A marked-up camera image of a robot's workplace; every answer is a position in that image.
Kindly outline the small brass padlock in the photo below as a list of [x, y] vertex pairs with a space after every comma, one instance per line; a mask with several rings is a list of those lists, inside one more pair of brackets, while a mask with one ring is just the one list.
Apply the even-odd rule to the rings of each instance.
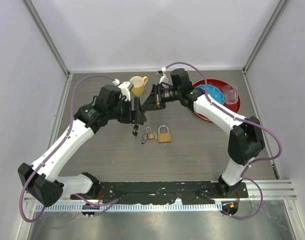
[[150, 127], [146, 128], [146, 135], [148, 140], [152, 140], [155, 138], [155, 135]]

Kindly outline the large brass padlock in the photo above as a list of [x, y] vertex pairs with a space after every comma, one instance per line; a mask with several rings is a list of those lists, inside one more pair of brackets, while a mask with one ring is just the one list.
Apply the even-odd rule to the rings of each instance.
[[161, 125], [158, 128], [158, 135], [157, 135], [158, 143], [171, 143], [172, 137], [169, 131], [169, 128], [166, 125]]

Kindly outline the orange black padlock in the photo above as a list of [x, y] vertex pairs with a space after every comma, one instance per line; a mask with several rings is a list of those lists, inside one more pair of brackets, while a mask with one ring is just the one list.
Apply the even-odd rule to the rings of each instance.
[[134, 110], [133, 111], [133, 120], [134, 120], [134, 124], [143, 125], [142, 113], [141, 113], [140, 110]]

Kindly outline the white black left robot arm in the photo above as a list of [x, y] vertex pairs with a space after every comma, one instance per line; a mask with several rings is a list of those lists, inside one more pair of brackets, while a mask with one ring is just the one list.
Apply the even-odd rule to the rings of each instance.
[[144, 124], [147, 119], [139, 98], [131, 100], [133, 87], [130, 81], [118, 86], [107, 84], [101, 88], [95, 103], [80, 107], [67, 130], [41, 157], [30, 165], [19, 166], [17, 171], [24, 190], [45, 207], [75, 194], [95, 199], [100, 191], [96, 177], [87, 172], [68, 177], [60, 177], [59, 173], [73, 154], [108, 121]]

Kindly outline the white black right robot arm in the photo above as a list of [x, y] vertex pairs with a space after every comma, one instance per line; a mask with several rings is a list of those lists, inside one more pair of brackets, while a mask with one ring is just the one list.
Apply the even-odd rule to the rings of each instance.
[[156, 73], [159, 82], [153, 84], [141, 109], [145, 112], [162, 110], [166, 103], [179, 101], [182, 106], [220, 127], [228, 135], [229, 162], [219, 176], [218, 192], [225, 198], [231, 197], [241, 184], [247, 164], [265, 148], [260, 121], [254, 116], [246, 118], [231, 111], [206, 93], [205, 88], [193, 87], [184, 68], [171, 71], [171, 84], [168, 83], [165, 72], [166, 69], [163, 68]]

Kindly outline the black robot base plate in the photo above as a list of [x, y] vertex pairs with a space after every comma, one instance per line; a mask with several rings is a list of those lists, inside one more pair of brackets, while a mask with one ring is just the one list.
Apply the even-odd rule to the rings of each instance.
[[247, 186], [240, 182], [235, 189], [212, 181], [129, 181], [101, 182], [95, 190], [80, 194], [86, 200], [109, 203], [118, 199], [121, 205], [172, 205], [181, 199], [183, 205], [212, 204], [215, 199], [246, 199]]

